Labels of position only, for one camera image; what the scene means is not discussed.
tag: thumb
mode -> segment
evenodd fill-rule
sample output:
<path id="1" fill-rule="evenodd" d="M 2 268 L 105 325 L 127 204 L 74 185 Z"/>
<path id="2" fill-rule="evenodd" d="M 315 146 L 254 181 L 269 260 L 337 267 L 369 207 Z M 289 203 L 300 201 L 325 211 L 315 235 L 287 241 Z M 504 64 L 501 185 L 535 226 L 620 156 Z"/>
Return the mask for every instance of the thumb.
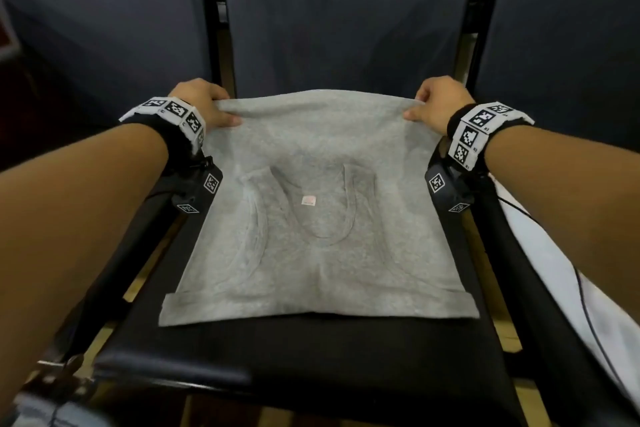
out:
<path id="1" fill-rule="evenodd" d="M 216 118 L 217 127 L 235 127 L 242 123 L 242 119 L 238 115 L 226 112 L 219 112 Z"/>
<path id="2" fill-rule="evenodd" d="M 412 122 L 422 121 L 422 114 L 424 113 L 425 108 L 426 105 L 416 105 L 415 107 L 405 110 L 402 116 L 405 120 L 410 120 Z"/>

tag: hand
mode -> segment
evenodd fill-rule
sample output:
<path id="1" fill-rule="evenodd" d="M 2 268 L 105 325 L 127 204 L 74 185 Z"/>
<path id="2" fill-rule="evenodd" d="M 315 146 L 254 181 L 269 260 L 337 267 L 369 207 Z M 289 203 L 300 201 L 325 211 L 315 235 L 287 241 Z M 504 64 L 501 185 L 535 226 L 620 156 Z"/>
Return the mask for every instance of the hand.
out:
<path id="1" fill-rule="evenodd" d="M 422 121 L 441 135 L 447 135 L 447 125 L 454 113 L 469 103 L 475 103 L 464 85 L 450 76 L 426 79 L 415 99 L 423 101 L 424 105 L 405 110 L 404 119 Z"/>
<path id="2" fill-rule="evenodd" d="M 229 99 L 227 90 L 202 78 L 178 83 L 169 96 L 177 96 L 196 107 L 204 118 L 207 130 L 214 127 L 235 127 L 242 123 L 239 116 L 222 112 L 216 107 L 216 100 Z"/>

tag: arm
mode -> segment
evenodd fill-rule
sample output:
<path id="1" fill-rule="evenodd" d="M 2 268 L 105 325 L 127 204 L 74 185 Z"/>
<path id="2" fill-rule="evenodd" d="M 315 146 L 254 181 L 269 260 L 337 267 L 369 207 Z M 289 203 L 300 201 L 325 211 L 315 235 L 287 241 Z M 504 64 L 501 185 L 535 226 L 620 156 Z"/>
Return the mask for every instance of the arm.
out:
<path id="1" fill-rule="evenodd" d="M 404 117 L 442 135 L 449 118 L 473 102 L 447 76 L 426 80 L 416 99 L 425 104 Z M 485 161 L 573 265 L 640 323 L 640 154 L 515 126 L 495 135 Z"/>
<path id="2" fill-rule="evenodd" d="M 232 126 L 203 80 L 171 93 L 194 105 L 207 128 Z M 71 308 L 115 251 L 168 158 L 162 137 L 142 124 L 112 128 L 0 174 L 0 409 Z"/>

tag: tank top neckline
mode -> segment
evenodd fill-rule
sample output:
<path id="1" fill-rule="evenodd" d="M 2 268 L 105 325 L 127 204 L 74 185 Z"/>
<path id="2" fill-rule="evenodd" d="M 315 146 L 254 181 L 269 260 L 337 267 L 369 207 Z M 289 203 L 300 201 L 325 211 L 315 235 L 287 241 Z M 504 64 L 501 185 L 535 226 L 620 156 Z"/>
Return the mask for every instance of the tank top neckline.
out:
<path id="1" fill-rule="evenodd" d="M 345 212 L 344 223 L 342 224 L 342 228 L 336 234 L 330 237 L 318 237 L 310 233 L 305 227 L 300 224 L 300 221 L 296 217 L 295 213 L 293 213 L 293 209 L 291 208 L 291 204 L 289 203 L 289 198 L 284 193 L 282 185 L 273 175 L 272 169 L 270 167 L 268 168 L 267 177 L 269 180 L 269 184 L 276 195 L 278 204 L 280 205 L 280 209 L 286 217 L 287 224 L 294 231 L 294 233 L 296 233 L 296 235 L 298 235 L 298 237 L 300 237 L 300 239 L 304 240 L 306 243 L 317 246 L 331 246 L 335 245 L 341 240 L 344 240 L 351 232 L 356 217 L 356 198 L 355 189 L 353 187 L 353 170 L 351 169 L 351 166 L 348 164 L 343 164 L 342 174 L 344 177 L 344 189 L 347 197 L 347 209 Z M 295 186 L 292 183 L 287 184 L 290 188 L 300 191 L 301 193 L 302 190 L 298 186 Z"/>

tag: wristband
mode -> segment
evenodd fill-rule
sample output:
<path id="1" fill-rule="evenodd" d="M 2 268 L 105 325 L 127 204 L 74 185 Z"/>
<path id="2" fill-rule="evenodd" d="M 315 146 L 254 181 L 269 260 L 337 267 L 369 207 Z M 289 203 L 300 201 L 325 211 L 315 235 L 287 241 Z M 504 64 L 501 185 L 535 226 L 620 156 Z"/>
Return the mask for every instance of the wristband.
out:
<path id="1" fill-rule="evenodd" d="M 132 108 L 120 117 L 120 124 L 127 123 L 141 123 L 160 134 L 169 151 L 165 170 L 188 165 L 202 147 L 206 131 L 198 110 L 174 96 L 155 97 Z"/>
<path id="2" fill-rule="evenodd" d="M 484 148 L 500 130 L 516 125 L 533 125 L 535 122 L 523 112 L 493 103 L 472 104 L 456 112 L 447 125 L 451 139 L 448 155 L 465 171 L 486 171 Z"/>

